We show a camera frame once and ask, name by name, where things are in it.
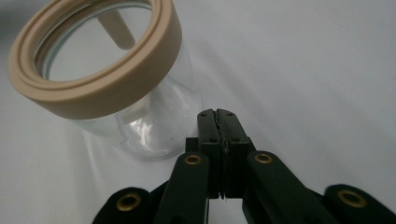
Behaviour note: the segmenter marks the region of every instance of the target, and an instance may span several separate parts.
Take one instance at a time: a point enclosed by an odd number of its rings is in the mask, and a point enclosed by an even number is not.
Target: beige plastic collar
[[[121,59],[90,76],[50,81],[39,75],[45,55],[78,18],[98,8],[137,3],[151,6],[147,31]],[[67,119],[96,119],[134,104],[166,76],[181,46],[172,0],[56,0],[22,29],[9,55],[9,77],[24,96]]]

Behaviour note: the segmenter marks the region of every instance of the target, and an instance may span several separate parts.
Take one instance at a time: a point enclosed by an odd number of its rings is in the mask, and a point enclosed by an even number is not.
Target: white surface
[[[1,223],[90,223],[110,194],[154,189],[176,159],[136,161],[14,91],[10,45],[46,3],[0,3]],[[395,1],[175,4],[205,107],[233,111],[307,187],[349,184],[396,212]],[[211,202],[209,223],[246,223],[240,210]]]

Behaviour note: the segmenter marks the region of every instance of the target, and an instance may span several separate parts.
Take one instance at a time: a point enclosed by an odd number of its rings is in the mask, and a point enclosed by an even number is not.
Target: glass jar
[[[53,1],[17,37],[9,77],[29,99],[143,160],[181,151],[202,110],[171,0]]]

